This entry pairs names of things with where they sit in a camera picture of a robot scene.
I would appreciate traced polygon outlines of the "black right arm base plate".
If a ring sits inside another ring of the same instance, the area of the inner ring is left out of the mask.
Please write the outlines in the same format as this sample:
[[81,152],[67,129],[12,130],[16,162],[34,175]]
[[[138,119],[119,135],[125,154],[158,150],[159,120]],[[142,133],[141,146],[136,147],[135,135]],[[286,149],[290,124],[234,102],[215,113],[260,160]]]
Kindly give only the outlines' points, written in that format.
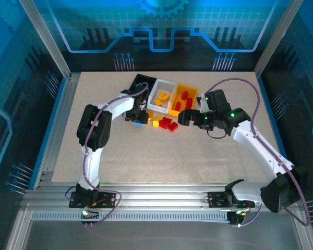
[[210,208],[255,208],[251,201],[240,201],[229,192],[208,192],[207,202]]

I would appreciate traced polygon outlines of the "aluminium front frame rail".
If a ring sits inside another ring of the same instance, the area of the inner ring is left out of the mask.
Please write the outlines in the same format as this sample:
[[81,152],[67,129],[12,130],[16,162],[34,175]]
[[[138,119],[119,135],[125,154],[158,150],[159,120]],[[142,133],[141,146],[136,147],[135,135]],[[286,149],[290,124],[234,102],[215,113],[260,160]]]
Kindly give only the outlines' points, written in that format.
[[[65,192],[74,183],[40,182],[27,190],[20,207],[30,210],[67,210]],[[101,189],[118,191],[122,200],[117,210],[207,210],[203,202],[207,192],[224,191],[224,185],[211,183],[103,183]]]

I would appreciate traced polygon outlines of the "blue printed back panel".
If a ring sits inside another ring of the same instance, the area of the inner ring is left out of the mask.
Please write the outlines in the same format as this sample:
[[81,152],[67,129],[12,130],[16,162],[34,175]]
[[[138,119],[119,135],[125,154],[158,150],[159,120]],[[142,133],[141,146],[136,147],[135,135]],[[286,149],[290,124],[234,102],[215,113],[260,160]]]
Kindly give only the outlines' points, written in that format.
[[33,0],[71,71],[253,71],[290,0]]

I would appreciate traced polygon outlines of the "blue printed side panel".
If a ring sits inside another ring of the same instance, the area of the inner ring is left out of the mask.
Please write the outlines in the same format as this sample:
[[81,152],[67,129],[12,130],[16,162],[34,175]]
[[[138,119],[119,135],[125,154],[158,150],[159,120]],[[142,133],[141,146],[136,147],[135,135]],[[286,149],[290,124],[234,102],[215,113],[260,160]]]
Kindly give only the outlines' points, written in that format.
[[313,0],[303,0],[261,74],[287,158],[308,171],[313,199]]
[[13,163],[33,170],[63,76],[22,0],[0,0],[0,189]]

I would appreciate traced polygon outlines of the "small black controller box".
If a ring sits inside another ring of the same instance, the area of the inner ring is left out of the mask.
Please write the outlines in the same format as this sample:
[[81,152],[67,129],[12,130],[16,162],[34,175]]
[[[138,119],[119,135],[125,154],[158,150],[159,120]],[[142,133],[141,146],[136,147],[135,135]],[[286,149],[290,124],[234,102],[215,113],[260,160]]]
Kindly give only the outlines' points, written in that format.
[[84,227],[87,225],[93,224],[95,219],[99,219],[100,214],[96,211],[90,211],[89,209],[83,209],[80,214],[80,222],[83,224]]
[[231,227],[241,227],[247,212],[245,210],[228,211],[227,220]]

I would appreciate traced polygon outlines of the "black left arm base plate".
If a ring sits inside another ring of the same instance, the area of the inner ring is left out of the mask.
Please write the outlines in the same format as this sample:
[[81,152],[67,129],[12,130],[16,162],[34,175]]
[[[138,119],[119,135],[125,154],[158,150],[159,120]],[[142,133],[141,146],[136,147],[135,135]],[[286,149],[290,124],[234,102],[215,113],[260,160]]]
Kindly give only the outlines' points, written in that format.
[[114,208],[115,194],[107,192],[95,192],[82,194],[72,192],[69,199],[69,208]]

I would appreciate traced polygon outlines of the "grey metal sheet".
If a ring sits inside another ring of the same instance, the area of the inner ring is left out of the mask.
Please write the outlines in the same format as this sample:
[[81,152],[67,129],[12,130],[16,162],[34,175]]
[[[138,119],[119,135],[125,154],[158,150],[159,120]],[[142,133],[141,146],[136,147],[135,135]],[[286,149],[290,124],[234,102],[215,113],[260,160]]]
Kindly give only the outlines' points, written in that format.
[[313,250],[313,229],[287,214],[262,212],[251,224],[36,220],[20,211],[4,250]]

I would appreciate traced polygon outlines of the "aluminium side frame rail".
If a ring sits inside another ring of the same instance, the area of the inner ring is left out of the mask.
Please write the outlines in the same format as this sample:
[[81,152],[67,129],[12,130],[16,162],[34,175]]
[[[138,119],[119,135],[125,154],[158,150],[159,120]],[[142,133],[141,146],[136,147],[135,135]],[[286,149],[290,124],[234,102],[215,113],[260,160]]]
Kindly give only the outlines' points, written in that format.
[[44,171],[54,171],[79,78],[80,73],[74,72],[69,80],[62,80],[29,182],[30,190],[38,188]]

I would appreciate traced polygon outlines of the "aluminium corner post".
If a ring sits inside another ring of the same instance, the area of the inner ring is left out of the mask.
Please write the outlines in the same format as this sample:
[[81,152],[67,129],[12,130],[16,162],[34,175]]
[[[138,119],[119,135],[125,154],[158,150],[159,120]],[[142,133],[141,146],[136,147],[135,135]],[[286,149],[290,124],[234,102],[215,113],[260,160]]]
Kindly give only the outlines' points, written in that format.
[[50,53],[52,59],[56,63],[61,74],[66,80],[70,79],[71,71],[35,3],[33,0],[19,0],[19,2],[37,31],[43,44]]
[[260,56],[255,68],[254,73],[257,78],[261,76],[277,46],[282,38],[285,36],[290,24],[292,23],[295,15],[301,7],[304,0],[290,0],[286,10],[284,11],[279,23],[274,29],[267,46],[265,47],[262,55]]

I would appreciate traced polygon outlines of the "white plastic bin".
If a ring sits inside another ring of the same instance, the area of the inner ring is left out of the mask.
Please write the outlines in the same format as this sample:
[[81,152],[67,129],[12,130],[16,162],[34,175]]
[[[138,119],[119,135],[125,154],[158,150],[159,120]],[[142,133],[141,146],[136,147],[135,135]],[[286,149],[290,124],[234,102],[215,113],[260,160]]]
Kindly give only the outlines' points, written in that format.
[[[168,114],[169,108],[170,108],[170,103],[171,103],[171,98],[173,97],[173,94],[175,92],[177,84],[170,82],[170,81],[165,81],[161,79],[157,79],[156,83],[154,84],[154,87],[148,97],[147,101],[147,109],[153,110],[153,111],[158,111],[164,114]],[[170,94],[171,97],[167,102],[162,102],[162,106],[156,106],[154,104],[154,100],[158,99],[158,94],[160,91],[165,92],[166,94]]]

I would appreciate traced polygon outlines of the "yellow plastic bin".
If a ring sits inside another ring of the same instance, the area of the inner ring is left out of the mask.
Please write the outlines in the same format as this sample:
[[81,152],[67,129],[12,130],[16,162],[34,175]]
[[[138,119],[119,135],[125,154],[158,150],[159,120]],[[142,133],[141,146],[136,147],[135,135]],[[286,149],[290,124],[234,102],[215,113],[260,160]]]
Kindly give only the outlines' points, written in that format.
[[[168,114],[174,117],[177,117],[179,113],[183,110],[185,110],[186,101],[183,101],[181,99],[181,95],[184,91],[188,91],[189,97],[193,99],[192,109],[195,107],[195,101],[198,96],[198,89],[192,86],[184,85],[184,84],[178,84],[176,86],[175,92],[173,94],[173,97],[171,98],[170,108],[168,111]],[[175,104],[177,101],[180,101],[182,103],[180,111],[175,111]]]

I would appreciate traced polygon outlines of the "black plastic bin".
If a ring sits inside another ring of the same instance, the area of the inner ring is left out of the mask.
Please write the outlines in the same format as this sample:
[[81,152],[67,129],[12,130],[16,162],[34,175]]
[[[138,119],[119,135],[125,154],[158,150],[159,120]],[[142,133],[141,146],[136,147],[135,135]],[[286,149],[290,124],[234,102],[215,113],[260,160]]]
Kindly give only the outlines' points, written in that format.
[[146,76],[144,74],[137,74],[131,84],[131,86],[129,87],[129,91],[135,91],[136,88],[140,87],[140,86],[136,86],[139,83],[148,83],[148,88],[147,90],[141,95],[142,97],[142,102],[141,104],[146,104],[148,97],[154,87],[154,84],[156,83],[156,78],[154,77],[150,77],[150,76]]

